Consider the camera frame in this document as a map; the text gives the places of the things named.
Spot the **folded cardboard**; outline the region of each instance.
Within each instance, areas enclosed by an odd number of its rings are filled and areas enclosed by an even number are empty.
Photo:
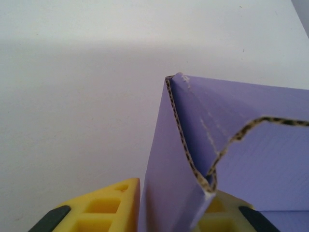
[[[282,232],[309,231],[309,91],[165,79],[139,232],[189,232],[220,189]]]

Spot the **cardboard box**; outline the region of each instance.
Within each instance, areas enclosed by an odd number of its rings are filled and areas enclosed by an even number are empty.
[[[309,91],[166,78],[139,232],[189,232],[217,189],[282,232],[309,231]]]

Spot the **white surface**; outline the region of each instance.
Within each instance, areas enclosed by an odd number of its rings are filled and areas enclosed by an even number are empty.
[[[0,225],[121,179],[143,181],[163,78],[309,88],[289,0],[0,3]]]

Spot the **torn cardboard edge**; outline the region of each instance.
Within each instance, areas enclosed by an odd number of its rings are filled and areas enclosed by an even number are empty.
[[[172,90],[171,90],[170,81],[173,79],[173,77],[174,77],[174,75],[166,77],[165,83],[166,83],[166,87],[167,87],[167,90],[168,90],[168,93],[169,93],[169,99],[170,99],[170,103],[171,103],[171,106],[172,106],[172,109],[173,109],[174,118],[175,118],[176,125],[177,125],[177,128],[178,128],[179,134],[180,134],[180,138],[181,138],[181,141],[182,141],[182,145],[183,145],[183,148],[184,148],[184,151],[185,151],[187,161],[189,162],[189,165],[191,167],[191,170],[192,170],[194,176],[197,179],[197,182],[200,184],[203,191],[205,192],[206,199],[208,199],[208,197],[212,196],[213,193],[217,190],[218,183],[217,183],[216,165],[221,160],[221,158],[227,153],[227,150],[228,150],[228,147],[230,146],[230,144],[232,144],[233,142],[241,141],[246,136],[246,134],[250,130],[252,130],[255,126],[259,125],[260,123],[262,123],[264,121],[268,121],[270,123],[276,123],[276,124],[281,124],[281,125],[309,127],[309,121],[290,119],[290,118],[262,116],[262,117],[259,117],[257,119],[251,120],[249,123],[244,125],[234,136],[232,136],[231,139],[229,139],[229,141],[224,146],[224,148],[219,152],[218,157],[215,159],[211,168],[209,169],[206,176],[204,177],[197,170],[197,168],[194,165],[193,159],[191,157],[191,154],[189,152],[189,149],[188,149],[188,146],[187,146],[184,134],[183,134],[181,122],[180,122],[180,119],[178,117],[176,105],[175,105],[175,102],[174,102],[173,93],[172,93]],[[182,77],[183,77],[183,81],[186,81],[186,82],[189,81],[188,77],[186,77],[184,75],[182,75]],[[209,182],[206,178],[211,178],[212,182],[209,184]]]

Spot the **cardboard flap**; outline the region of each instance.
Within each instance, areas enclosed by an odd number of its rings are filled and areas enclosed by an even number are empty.
[[[171,87],[193,162],[212,189],[218,176],[220,190],[257,209],[309,209],[308,90],[181,73]]]

